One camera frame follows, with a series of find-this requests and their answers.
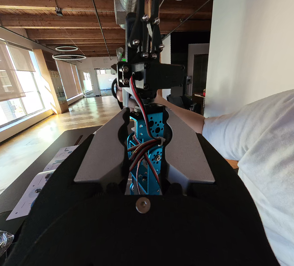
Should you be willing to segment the scattered clear parts bags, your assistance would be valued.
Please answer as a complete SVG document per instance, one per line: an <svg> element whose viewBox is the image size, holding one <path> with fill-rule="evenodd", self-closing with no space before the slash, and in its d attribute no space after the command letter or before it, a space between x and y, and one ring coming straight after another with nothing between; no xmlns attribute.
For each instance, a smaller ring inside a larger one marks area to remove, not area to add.
<svg viewBox="0 0 294 266"><path fill-rule="evenodd" d="M12 244L14 235L7 231L0 231L0 257L5 253Z"/></svg>

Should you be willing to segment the dark desk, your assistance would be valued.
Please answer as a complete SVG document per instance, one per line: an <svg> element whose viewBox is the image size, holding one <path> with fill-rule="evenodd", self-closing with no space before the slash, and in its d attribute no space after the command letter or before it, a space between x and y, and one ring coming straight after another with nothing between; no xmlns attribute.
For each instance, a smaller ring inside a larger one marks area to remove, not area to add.
<svg viewBox="0 0 294 266"><path fill-rule="evenodd" d="M99 128L100 126L93 126L64 131L30 166L25 166L26 170L1 193L0 229L2 231L8 231L14 235L17 233L25 216L6 221L7 217L14 209L35 175L43 171L60 148L73 146L82 136L79 141L81 144L90 134L94 133Z"/></svg>

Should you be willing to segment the person's right hand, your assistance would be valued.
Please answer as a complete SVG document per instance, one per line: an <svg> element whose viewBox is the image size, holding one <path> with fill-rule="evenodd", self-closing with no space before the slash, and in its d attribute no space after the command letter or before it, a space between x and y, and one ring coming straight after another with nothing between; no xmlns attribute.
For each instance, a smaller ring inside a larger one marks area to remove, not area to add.
<svg viewBox="0 0 294 266"><path fill-rule="evenodd" d="M120 88L116 92L117 99L123 103L124 107L129 107L130 109L135 109L139 107L137 101L135 100L133 93L130 88Z"/></svg>

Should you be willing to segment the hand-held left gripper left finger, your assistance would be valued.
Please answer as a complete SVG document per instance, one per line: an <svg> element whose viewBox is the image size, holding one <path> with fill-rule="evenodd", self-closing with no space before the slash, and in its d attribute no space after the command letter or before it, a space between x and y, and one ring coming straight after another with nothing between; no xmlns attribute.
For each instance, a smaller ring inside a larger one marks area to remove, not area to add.
<svg viewBox="0 0 294 266"><path fill-rule="evenodd" d="M106 186L127 181L130 165L125 141L129 123L130 109L123 108L94 133L74 182Z"/></svg>

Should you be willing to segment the printed instruction sheet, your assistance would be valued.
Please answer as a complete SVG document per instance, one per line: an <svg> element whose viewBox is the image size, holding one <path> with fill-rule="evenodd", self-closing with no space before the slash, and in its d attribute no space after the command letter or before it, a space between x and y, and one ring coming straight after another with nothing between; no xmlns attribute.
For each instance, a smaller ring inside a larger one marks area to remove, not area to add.
<svg viewBox="0 0 294 266"><path fill-rule="evenodd" d="M29 214L35 199L38 197L50 176L78 146L79 145L64 147L57 152L52 160L45 166L43 171L33 178L23 196L20 198L6 220L13 220Z"/></svg>

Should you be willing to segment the blue toy robot arm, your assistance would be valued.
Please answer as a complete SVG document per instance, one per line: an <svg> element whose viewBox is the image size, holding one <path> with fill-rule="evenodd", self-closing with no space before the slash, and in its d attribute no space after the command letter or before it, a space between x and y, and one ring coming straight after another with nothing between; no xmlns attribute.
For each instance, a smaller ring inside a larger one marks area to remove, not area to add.
<svg viewBox="0 0 294 266"><path fill-rule="evenodd" d="M184 66L160 63L159 5L160 0L136 0L126 16L125 58L117 63L131 66L130 89L139 105L130 112L134 131L127 138L130 195L160 194L165 107L154 100L159 89L181 86L184 77Z"/></svg>

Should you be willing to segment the black office chair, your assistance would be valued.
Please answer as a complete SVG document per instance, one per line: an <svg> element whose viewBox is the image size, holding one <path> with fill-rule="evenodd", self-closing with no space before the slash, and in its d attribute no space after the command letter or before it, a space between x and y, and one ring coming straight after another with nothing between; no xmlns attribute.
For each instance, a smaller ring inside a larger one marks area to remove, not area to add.
<svg viewBox="0 0 294 266"><path fill-rule="evenodd" d="M189 96L172 96L167 95L167 101L186 110L190 110L192 112L197 111L197 103L193 103L192 99Z"/></svg>

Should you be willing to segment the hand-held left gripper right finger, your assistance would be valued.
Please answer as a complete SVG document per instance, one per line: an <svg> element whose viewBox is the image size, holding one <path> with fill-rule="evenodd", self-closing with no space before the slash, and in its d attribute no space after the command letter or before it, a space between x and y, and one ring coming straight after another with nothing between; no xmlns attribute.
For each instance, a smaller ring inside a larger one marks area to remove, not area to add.
<svg viewBox="0 0 294 266"><path fill-rule="evenodd" d="M208 165L196 132L171 109L165 108L163 161L161 175L170 184L188 186L213 184L215 178Z"/></svg>

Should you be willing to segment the roller blind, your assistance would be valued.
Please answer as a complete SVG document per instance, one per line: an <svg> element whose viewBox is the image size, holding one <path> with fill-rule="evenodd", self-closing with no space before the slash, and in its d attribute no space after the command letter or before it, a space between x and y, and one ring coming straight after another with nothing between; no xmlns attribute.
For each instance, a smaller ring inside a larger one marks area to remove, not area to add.
<svg viewBox="0 0 294 266"><path fill-rule="evenodd" d="M17 71L35 72L29 50L0 41L0 101L25 97Z"/></svg>

